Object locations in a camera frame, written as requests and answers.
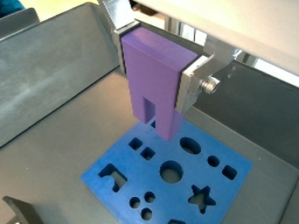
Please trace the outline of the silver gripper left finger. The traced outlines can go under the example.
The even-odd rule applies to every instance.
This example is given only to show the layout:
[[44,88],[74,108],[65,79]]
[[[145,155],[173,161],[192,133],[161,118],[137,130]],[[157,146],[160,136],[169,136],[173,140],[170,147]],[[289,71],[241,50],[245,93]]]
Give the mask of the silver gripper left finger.
[[97,3],[106,20],[106,31],[116,47],[120,70],[125,73],[121,38],[138,26],[138,22],[134,20],[128,0],[97,0]]

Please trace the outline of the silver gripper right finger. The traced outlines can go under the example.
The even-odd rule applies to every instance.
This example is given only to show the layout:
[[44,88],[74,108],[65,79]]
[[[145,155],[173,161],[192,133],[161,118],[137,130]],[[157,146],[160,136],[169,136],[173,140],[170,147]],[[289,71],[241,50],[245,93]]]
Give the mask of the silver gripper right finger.
[[236,48],[212,36],[205,38],[201,55],[181,72],[174,109],[184,114],[200,93],[210,95],[220,81],[212,75],[233,60]]

